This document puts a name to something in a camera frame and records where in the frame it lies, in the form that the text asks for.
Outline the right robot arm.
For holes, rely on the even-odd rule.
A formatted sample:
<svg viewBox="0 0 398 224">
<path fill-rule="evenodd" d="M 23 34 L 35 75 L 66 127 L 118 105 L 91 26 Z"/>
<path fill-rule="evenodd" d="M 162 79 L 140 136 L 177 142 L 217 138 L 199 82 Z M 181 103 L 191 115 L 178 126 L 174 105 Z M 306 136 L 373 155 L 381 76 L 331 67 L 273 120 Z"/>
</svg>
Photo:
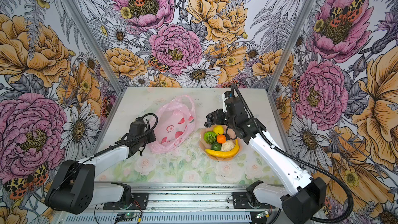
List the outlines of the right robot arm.
<svg viewBox="0 0 398 224">
<path fill-rule="evenodd" d="M 278 189 L 262 181 L 256 181 L 246 189 L 251 206 L 268 204 L 283 210 L 294 224 L 309 221 L 322 207 L 326 184 L 313 179 L 292 159 L 278 152 L 278 144 L 266 127 L 256 118 L 251 118 L 243 100 L 232 91 L 222 95 L 223 110 L 216 120 L 232 129 L 249 148 L 255 150 L 274 171 L 284 188 Z"/>
</svg>

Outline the green bumpy fruit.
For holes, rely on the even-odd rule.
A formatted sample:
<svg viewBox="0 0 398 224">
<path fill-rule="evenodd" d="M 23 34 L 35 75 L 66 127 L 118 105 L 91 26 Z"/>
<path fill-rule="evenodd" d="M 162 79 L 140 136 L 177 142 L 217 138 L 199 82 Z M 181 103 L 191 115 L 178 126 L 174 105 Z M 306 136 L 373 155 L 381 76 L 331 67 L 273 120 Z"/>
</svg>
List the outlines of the green bumpy fruit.
<svg viewBox="0 0 398 224">
<path fill-rule="evenodd" d="M 203 137 L 203 139 L 204 139 L 204 141 L 207 143 L 207 144 L 209 144 L 209 145 L 212 145 L 213 143 L 216 143 L 217 142 L 217 134 L 216 133 L 214 133 L 214 132 L 212 132 L 212 131 L 208 131 L 208 132 L 206 132 L 205 134 L 204 134 L 204 137 Z"/>
</svg>

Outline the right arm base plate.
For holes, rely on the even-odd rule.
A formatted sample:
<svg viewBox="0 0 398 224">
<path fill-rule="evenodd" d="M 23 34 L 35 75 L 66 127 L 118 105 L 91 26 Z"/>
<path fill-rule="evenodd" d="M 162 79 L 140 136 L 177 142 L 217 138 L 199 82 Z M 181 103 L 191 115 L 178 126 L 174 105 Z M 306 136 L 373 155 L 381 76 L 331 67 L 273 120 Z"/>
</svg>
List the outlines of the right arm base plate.
<svg viewBox="0 0 398 224">
<path fill-rule="evenodd" d="M 233 192 L 232 204 L 234 209 L 271 209 L 271 205 L 265 203 L 250 203 L 245 192 Z"/>
</svg>

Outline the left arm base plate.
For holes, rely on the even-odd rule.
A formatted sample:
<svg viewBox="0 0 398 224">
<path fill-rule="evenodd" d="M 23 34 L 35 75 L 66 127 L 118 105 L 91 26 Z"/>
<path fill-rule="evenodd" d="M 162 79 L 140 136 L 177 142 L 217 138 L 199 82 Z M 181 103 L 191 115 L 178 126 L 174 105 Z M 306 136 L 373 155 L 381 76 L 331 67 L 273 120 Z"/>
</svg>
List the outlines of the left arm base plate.
<svg viewBox="0 0 398 224">
<path fill-rule="evenodd" d="M 148 198 L 149 198 L 149 193 L 133 192 L 126 201 L 120 200 L 118 202 L 104 203 L 103 209 L 107 211 L 146 210 L 148 204 Z"/>
</svg>

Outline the white garlic bulb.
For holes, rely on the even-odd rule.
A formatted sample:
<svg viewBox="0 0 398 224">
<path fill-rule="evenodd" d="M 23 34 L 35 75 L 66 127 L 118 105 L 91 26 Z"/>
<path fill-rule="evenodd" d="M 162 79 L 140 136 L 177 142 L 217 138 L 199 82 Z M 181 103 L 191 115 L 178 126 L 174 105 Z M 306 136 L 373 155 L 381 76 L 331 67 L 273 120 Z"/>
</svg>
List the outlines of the white garlic bulb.
<svg viewBox="0 0 398 224">
<path fill-rule="evenodd" d="M 230 140 L 230 141 L 226 141 L 225 143 L 222 144 L 221 146 L 221 152 L 228 152 L 231 151 L 232 149 L 234 149 L 235 147 L 235 142 Z"/>
</svg>

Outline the green avocado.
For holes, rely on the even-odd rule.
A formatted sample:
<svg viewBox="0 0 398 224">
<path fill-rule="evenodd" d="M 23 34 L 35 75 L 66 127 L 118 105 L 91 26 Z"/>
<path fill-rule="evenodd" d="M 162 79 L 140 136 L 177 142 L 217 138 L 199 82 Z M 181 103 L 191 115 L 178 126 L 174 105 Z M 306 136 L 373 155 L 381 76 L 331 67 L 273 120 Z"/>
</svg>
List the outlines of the green avocado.
<svg viewBox="0 0 398 224">
<path fill-rule="evenodd" d="M 211 150 L 214 150 L 214 151 L 221 151 L 221 148 L 222 148 L 222 144 L 220 144 L 218 142 L 214 142 L 211 145 Z"/>
</svg>

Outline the left aluminium frame post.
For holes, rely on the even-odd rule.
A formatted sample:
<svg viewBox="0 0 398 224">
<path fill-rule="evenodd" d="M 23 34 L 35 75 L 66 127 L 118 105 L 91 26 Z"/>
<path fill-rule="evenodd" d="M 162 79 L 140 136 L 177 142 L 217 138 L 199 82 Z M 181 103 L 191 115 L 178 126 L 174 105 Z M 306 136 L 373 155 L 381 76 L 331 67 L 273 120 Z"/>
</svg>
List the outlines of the left aluminium frame post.
<svg viewBox="0 0 398 224">
<path fill-rule="evenodd" d="M 86 42 L 90 47 L 90 50 L 98 59 L 99 64 L 103 68 L 105 74 L 107 75 L 110 83 L 114 87 L 116 93 L 118 95 L 121 95 L 123 93 L 124 88 L 118 81 L 116 75 L 114 74 L 112 68 L 110 67 L 109 62 L 105 58 L 105 55 L 99 43 L 95 39 L 94 34 L 92 33 L 87 21 L 85 20 L 85 17 L 81 12 L 80 7 L 78 6 L 76 0 L 61 0 L 61 1 L 64 3 L 66 9 L 71 14 L 72 19 L 80 29 L 83 37 L 85 38 Z"/>
</svg>

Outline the aluminium frame post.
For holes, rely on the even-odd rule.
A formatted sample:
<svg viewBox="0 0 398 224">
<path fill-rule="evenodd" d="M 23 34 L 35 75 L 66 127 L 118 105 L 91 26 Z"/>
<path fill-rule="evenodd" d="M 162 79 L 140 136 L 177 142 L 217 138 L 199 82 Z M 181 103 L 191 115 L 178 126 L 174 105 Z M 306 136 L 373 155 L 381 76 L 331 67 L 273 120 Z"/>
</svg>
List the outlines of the aluminium frame post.
<svg viewBox="0 0 398 224">
<path fill-rule="evenodd" d="M 61 1 L 64 3 L 66 9 L 71 14 L 72 19 L 80 29 L 83 37 L 85 38 L 86 42 L 90 47 L 90 50 L 98 59 L 99 64 L 103 68 L 105 74 L 107 75 L 110 83 L 114 87 L 116 93 L 118 95 L 121 95 L 123 93 L 124 88 L 118 81 L 116 75 L 114 74 L 112 68 L 110 67 L 109 62 L 105 58 L 105 55 L 99 43 L 95 39 L 94 34 L 92 33 L 87 21 L 85 20 L 85 17 L 81 12 L 80 7 L 78 6 L 76 0 L 61 0 Z"/>
<path fill-rule="evenodd" d="M 289 56 L 291 54 L 291 50 L 295 44 L 296 39 L 298 38 L 301 28 L 304 26 L 307 17 L 309 16 L 309 12 L 311 11 L 313 5 L 317 0 L 305 0 L 303 7 L 297 15 L 296 22 L 293 26 L 293 29 L 290 32 L 288 40 L 286 42 L 285 47 L 283 48 L 282 54 L 280 56 L 280 60 L 278 65 L 275 68 L 275 71 L 271 77 L 271 80 L 267 87 L 267 93 L 270 94 L 278 82 L 280 76 L 282 75 L 283 69 L 289 60 Z"/>
</svg>

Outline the pink plastic bag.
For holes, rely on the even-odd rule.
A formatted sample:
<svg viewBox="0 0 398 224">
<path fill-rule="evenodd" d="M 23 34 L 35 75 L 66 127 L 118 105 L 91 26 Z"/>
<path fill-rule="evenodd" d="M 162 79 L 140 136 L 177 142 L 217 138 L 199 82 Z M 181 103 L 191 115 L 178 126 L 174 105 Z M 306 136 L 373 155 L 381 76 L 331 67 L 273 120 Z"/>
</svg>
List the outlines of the pink plastic bag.
<svg viewBox="0 0 398 224">
<path fill-rule="evenodd" d="M 154 129 L 156 140 L 149 144 L 153 153 L 163 154 L 175 150 L 195 130 L 195 103 L 188 95 L 174 98 L 155 114 L 158 117 Z"/>
</svg>

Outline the black grape bunch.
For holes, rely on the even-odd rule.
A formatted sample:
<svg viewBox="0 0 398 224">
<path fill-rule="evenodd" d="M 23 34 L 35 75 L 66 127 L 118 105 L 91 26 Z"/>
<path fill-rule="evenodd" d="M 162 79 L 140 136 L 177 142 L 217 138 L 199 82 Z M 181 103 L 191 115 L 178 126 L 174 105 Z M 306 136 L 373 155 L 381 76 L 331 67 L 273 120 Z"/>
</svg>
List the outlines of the black grape bunch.
<svg viewBox="0 0 398 224">
<path fill-rule="evenodd" d="M 225 118 L 226 118 L 226 113 L 223 112 L 223 109 L 218 109 L 216 111 L 209 113 L 206 116 L 206 122 L 204 123 L 204 126 L 206 128 L 210 128 L 214 125 L 224 125 L 226 122 Z"/>
</svg>

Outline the yellow banana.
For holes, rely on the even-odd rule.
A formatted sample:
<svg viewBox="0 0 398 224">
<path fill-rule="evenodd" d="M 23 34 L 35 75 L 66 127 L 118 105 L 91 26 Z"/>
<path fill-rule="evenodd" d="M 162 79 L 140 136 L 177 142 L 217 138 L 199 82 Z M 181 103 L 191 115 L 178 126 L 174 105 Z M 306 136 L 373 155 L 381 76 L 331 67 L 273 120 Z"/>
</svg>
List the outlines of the yellow banana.
<svg viewBox="0 0 398 224">
<path fill-rule="evenodd" d="M 232 158 L 236 154 L 238 154 L 239 149 L 240 149 L 240 146 L 239 146 L 238 140 L 235 140 L 234 148 L 230 151 L 215 151 L 215 150 L 211 150 L 211 149 L 205 149 L 205 151 L 208 155 L 211 155 L 213 157 L 226 159 L 226 158 Z"/>
</svg>

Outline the yellow lemon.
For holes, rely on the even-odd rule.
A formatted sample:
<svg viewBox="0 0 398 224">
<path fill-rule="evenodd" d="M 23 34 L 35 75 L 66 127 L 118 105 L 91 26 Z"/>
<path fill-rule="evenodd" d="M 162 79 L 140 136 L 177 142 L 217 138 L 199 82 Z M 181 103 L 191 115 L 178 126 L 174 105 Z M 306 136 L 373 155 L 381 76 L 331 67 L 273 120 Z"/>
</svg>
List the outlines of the yellow lemon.
<svg viewBox="0 0 398 224">
<path fill-rule="evenodd" d="M 213 127 L 212 130 L 216 135 L 224 135 L 224 128 L 221 125 L 217 125 L 215 127 Z"/>
</svg>

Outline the right green circuit board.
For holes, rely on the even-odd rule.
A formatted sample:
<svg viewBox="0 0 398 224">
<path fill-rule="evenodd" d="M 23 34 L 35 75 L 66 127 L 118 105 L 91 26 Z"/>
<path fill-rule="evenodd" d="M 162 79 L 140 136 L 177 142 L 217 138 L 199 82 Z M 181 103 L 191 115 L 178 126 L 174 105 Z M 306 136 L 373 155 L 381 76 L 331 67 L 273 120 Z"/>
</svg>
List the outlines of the right green circuit board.
<svg viewBox="0 0 398 224">
<path fill-rule="evenodd" d="M 256 218 L 258 218 L 258 219 L 269 218 L 270 215 L 271 215 L 270 211 L 262 211 L 256 215 Z"/>
</svg>

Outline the right aluminium frame post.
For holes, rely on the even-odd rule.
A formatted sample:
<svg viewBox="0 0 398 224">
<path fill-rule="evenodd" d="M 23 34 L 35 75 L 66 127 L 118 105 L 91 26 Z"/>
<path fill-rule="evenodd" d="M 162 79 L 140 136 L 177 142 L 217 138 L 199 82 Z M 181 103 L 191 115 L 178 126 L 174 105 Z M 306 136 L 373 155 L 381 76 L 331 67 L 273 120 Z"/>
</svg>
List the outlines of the right aluminium frame post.
<svg viewBox="0 0 398 224">
<path fill-rule="evenodd" d="M 282 54 L 280 56 L 280 60 L 278 65 L 275 68 L 275 71 L 271 77 L 271 80 L 267 87 L 267 93 L 270 94 L 278 82 L 280 76 L 282 75 L 283 69 L 289 60 L 289 56 L 291 54 L 291 50 L 295 44 L 296 39 L 298 38 L 301 28 L 304 26 L 307 17 L 309 16 L 309 12 L 311 11 L 313 5 L 317 0 L 305 0 L 303 7 L 297 15 L 296 22 L 293 26 L 293 29 L 290 32 L 288 40 L 286 42 L 285 47 L 283 48 Z"/>
</svg>

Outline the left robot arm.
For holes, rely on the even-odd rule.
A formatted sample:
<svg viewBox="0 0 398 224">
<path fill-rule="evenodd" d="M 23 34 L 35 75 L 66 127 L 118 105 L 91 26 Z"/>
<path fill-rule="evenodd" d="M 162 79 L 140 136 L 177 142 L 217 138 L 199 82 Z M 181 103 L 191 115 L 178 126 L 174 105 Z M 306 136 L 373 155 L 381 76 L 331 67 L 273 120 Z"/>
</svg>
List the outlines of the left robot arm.
<svg viewBox="0 0 398 224">
<path fill-rule="evenodd" d="M 149 115 L 138 117 L 130 124 L 128 133 L 107 149 L 81 160 L 64 161 L 45 196 L 45 205 L 57 211 L 80 214 L 89 206 L 111 203 L 129 207 L 133 202 L 131 188 L 123 183 L 101 185 L 95 178 L 108 168 L 124 161 L 155 141 L 156 124 Z"/>
</svg>

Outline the orange fruit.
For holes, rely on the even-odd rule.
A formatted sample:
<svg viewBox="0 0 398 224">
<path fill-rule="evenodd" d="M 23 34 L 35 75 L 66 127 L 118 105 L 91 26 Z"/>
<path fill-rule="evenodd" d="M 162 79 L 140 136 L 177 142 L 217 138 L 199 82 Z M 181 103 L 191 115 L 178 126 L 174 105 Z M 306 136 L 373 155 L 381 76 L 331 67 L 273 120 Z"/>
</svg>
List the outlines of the orange fruit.
<svg viewBox="0 0 398 224">
<path fill-rule="evenodd" d="M 221 135 L 217 135 L 217 139 L 216 139 L 217 143 L 219 144 L 223 144 L 227 141 L 227 138 L 225 135 L 221 134 Z"/>
</svg>

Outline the left green circuit board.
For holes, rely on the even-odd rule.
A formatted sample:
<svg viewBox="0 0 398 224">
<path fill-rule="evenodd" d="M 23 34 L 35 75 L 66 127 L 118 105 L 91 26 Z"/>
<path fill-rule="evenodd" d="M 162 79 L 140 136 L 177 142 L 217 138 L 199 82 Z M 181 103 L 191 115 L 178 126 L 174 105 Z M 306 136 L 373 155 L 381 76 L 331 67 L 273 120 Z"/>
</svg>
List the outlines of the left green circuit board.
<svg viewBox="0 0 398 224">
<path fill-rule="evenodd" d="M 119 213 L 116 216 L 115 222 L 132 222 L 137 218 L 136 213 Z"/>
</svg>

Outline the aluminium front rail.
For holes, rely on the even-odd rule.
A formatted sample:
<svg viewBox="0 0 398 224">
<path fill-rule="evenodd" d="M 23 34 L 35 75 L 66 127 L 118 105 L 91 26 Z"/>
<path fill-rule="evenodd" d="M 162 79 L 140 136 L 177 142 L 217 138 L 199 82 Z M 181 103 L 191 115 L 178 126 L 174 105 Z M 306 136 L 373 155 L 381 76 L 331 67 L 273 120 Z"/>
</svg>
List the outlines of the aluminium front rail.
<svg viewBox="0 0 398 224">
<path fill-rule="evenodd" d="M 187 209 L 209 210 L 230 207 L 234 209 L 232 204 L 233 192 L 245 192 L 246 189 L 242 185 L 238 186 L 195 186 L 195 187 L 177 187 L 177 186 L 137 186 L 131 188 L 131 193 L 149 193 L 147 209 L 155 208 L 156 211 L 176 210 L 182 212 Z M 261 210 L 270 211 L 283 210 L 271 207 L 271 209 L 238 209 L 247 212 L 259 212 Z"/>
</svg>

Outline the pink scalloped bowl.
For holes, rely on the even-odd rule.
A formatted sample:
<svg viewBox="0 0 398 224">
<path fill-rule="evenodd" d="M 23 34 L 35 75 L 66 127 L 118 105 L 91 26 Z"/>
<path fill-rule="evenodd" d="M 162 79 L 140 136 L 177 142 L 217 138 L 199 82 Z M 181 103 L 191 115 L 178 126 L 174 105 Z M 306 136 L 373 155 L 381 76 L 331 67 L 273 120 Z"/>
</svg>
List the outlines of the pink scalloped bowl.
<svg viewBox="0 0 398 224">
<path fill-rule="evenodd" d="M 212 160 L 230 161 L 243 149 L 243 141 L 225 125 L 214 125 L 200 131 L 200 149 Z"/>
</svg>

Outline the green circuit board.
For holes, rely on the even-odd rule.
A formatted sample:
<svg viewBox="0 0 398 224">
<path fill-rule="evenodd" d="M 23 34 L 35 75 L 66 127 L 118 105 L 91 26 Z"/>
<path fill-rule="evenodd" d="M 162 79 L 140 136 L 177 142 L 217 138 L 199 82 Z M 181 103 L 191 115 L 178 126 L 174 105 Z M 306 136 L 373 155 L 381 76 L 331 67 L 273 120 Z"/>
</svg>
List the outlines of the green circuit board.
<svg viewBox="0 0 398 224">
<path fill-rule="evenodd" d="M 270 215 L 271 215 L 270 211 L 262 211 L 256 215 L 256 218 L 258 218 L 258 219 L 269 218 Z"/>
<path fill-rule="evenodd" d="M 115 222 L 132 222 L 137 218 L 136 213 L 119 213 L 116 216 Z"/>
</svg>

